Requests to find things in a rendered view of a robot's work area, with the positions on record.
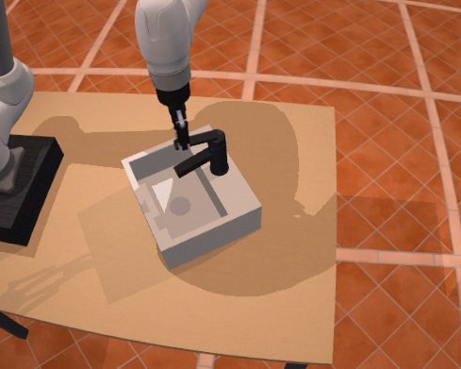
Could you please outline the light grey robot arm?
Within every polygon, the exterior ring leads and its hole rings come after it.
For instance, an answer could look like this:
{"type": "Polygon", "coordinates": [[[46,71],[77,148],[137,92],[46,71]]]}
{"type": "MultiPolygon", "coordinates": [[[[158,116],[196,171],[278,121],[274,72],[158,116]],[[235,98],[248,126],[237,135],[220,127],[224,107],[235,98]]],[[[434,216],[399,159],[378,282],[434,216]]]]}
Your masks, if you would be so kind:
{"type": "MultiPolygon", "coordinates": [[[[206,4],[207,0],[138,0],[137,40],[156,89],[171,92],[189,83],[189,49],[206,4]]],[[[0,0],[0,192],[14,190],[25,150],[8,149],[8,138],[34,88],[32,71],[12,55],[5,0],[0,0]]]]}

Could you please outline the white square sink basin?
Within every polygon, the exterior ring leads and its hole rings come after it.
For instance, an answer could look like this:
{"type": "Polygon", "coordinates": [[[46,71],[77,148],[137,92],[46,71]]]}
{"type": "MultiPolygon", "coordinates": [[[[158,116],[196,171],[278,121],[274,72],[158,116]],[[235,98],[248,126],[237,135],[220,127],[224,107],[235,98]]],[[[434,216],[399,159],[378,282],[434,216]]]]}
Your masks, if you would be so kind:
{"type": "Polygon", "coordinates": [[[122,160],[169,271],[261,229],[262,214],[228,153],[225,175],[209,161],[179,178],[173,167],[190,157],[181,159],[175,139],[122,160]]]}

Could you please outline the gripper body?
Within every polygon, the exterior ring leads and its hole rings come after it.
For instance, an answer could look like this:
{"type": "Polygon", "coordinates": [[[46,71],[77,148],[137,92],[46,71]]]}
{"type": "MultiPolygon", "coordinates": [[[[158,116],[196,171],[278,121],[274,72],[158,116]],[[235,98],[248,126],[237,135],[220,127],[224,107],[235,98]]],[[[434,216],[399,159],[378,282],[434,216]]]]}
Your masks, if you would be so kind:
{"type": "Polygon", "coordinates": [[[156,89],[156,95],[158,101],[167,107],[171,107],[173,110],[173,117],[178,119],[177,110],[181,110],[182,116],[184,115],[183,104],[188,101],[190,97],[189,83],[181,89],[164,92],[156,89]]]}

